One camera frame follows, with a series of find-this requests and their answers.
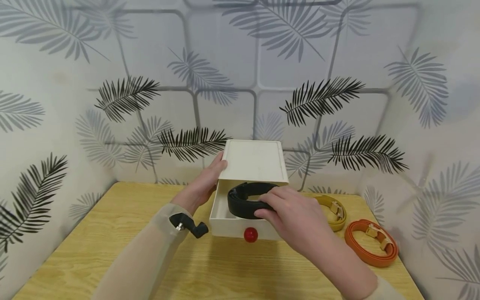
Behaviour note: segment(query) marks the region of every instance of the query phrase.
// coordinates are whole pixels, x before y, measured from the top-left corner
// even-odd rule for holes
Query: forearm
[[[177,231],[169,221],[184,212],[167,204],[125,247],[98,285],[93,300],[147,300],[158,289],[178,245],[188,231]]]
[[[363,300],[377,289],[377,276],[339,237],[318,242],[310,261],[335,285],[347,300]]]

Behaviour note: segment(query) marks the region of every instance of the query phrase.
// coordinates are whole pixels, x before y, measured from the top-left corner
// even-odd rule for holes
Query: red button
[[[258,232],[255,228],[248,227],[247,229],[245,229],[245,232],[243,233],[243,238],[248,243],[254,243],[258,239]]]

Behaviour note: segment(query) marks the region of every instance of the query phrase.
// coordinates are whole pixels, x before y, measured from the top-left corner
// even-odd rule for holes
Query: black leather collar
[[[228,210],[240,218],[259,219],[253,214],[257,209],[274,209],[262,201],[247,201],[248,197],[265,194],[276,186],[268,182],[245,182],[237,185],[228,192]]]

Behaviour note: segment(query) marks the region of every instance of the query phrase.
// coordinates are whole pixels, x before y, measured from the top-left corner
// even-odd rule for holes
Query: box lid
[[[220,174],[220,180],[288,184],[281,142],[227,140],[223,159],[228,161],[228,166]]]

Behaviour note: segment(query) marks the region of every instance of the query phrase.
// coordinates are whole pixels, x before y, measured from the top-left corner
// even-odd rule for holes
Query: person's right hand
[[[322,208],[290,186],[274,187],[259,198],[275,211],[259,209],[255,216],[266,219],[287,244],[307,259],[318,255],[319,243],[334,239]]]

